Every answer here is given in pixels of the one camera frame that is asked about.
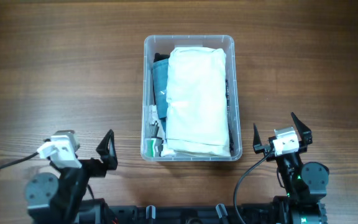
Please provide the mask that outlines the black garment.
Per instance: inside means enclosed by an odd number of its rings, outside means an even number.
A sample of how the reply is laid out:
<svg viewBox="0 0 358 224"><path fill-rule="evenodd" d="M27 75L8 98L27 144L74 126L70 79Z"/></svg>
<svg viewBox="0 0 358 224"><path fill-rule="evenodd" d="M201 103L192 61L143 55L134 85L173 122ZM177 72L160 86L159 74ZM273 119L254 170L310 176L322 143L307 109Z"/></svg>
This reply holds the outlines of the black garment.
<svg viewBox="0 0 358 224"><path fill-rule="evenodd" d="M170 56L167 55L167 54L155 53L155 55L154 55L154 63L158 62L158 61L161 61L161 60L168 59L168 58L170 58Z"/></svg>

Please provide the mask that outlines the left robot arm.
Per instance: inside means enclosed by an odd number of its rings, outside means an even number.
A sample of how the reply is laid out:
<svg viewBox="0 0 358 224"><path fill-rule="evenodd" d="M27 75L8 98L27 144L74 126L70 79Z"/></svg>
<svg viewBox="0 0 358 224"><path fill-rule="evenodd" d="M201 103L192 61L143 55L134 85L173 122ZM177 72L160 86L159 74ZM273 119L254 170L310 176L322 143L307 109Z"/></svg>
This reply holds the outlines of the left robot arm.
<svg viewBox="0 0 358 224"><path fill-rule="evenodd" d="M104 199L84 200L93 192L91 178L104 178L117 169L114 132L109 130L96 148L99 159L79 159L80 144L73 130L61 130L46 140L37 152L50 161L50 172L35 175L25 187L27 212L34 223L117 223L118 219Z"/></svg>

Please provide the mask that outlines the clear plastic storage container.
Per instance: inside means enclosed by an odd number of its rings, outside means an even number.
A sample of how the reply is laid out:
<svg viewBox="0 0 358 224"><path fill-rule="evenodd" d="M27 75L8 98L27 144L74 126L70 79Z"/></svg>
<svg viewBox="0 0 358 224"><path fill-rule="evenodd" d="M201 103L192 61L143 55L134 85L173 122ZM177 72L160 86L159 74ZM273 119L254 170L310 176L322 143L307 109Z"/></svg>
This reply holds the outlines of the clear plastic storage container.
<svg viewBox="0 0 358 224"><path fill-rule="evenodd" d="M145 39L140 154L155 162L236 161L242 156L231 36Z"/></svg>

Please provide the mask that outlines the cream cloth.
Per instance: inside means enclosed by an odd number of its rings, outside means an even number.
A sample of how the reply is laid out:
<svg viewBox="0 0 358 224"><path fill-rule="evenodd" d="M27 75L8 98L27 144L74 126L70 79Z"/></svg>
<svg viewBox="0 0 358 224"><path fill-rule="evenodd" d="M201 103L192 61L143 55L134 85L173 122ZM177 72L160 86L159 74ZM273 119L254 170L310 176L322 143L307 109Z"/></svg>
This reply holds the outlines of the cream cloth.
<svg viewBox="0 0 358 224"><path fill-rule="evenodd" d="M223 49L177 47L168 59L167 147L194 156L229 157Z"/></svg>

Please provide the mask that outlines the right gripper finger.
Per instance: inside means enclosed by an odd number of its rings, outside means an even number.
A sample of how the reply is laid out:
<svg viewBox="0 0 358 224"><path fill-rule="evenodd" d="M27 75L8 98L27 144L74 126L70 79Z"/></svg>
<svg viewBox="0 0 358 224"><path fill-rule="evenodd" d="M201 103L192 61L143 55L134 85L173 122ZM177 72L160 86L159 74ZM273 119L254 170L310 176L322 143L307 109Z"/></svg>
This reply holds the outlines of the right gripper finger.
<svg viewBox="0 0 358 224"><path fill-rule="evenodd" d="M260 135L256 124L254 124L253 149L256 154L263 153L262 141L260 140Z"/></svg>
<svg viewBox="0 0 358 224"><path fill-rule="evenodd" d="M301 122L294 112L291 112L291 117L301 137L302 145L306 146L313 143L312 131L303 122Z"/></svg>

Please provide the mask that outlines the white printed t-shirt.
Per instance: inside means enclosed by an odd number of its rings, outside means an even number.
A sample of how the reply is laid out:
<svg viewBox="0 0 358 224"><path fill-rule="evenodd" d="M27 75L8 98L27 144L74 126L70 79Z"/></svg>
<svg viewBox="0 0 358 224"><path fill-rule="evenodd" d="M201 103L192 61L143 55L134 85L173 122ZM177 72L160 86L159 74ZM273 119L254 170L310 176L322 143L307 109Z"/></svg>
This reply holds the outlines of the white printed t-shirt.
<svg viewBox="0 0 358 224"><path fill-rule="evenodd" d="M159 118L157 106L149 107L149 138L146 138L148 157L174 157L176 152L167 147L165 118Z"/></svg>

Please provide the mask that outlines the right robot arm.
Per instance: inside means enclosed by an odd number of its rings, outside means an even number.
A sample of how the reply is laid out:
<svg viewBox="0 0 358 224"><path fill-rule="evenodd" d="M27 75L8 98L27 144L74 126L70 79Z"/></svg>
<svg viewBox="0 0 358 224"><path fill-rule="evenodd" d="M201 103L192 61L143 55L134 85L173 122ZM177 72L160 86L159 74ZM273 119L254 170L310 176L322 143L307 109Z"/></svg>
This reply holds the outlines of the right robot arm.
<svg viewBox="0 0 358 224"><path fill-rule="evenodd" d="M312 131L292 113L294 126L276 129L275 135L262 144L254 126L253 148L267 162L275 161L279 184L286 196L275 196L273 202L253 209L254 223L324 224L328 222L325 204L329 169L319 162L304 163L300 154L313 143Z"/></svg>

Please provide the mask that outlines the blue jeans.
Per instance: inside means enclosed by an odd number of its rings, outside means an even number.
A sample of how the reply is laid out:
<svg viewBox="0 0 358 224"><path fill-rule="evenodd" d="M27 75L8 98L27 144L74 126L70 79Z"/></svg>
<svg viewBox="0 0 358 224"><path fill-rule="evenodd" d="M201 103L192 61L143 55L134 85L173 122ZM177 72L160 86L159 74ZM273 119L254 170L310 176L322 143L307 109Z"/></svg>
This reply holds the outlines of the blue jeans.
<svg viewBox="0 0 358 224"><path fill-rule="evenodd" d="M154 84L155 105L157 114L161 120L163 130L166 130L167 118L167 78L168 78L168 59L159 60L153 63L152 78Z"/></svg>

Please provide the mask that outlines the red navy plaid shirt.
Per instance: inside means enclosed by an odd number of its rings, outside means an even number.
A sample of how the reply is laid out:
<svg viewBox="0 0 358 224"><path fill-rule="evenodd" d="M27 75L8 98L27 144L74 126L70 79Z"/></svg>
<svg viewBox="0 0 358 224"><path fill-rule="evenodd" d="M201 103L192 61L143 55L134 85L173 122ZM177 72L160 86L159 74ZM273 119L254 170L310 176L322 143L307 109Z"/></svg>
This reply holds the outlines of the red navy plaid shirt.
<svg viewBox="0 0 358 224"><path fill-rule="evenodd" d="M234 151L234 141L232 138L231 133L231 117L229 115L230 112L230 96L229 96L229 82L228 79L225 80L226 82L226 101L227 101L227 123L228 123L228 132L229 132L229 152L232 153Z"/></svg>

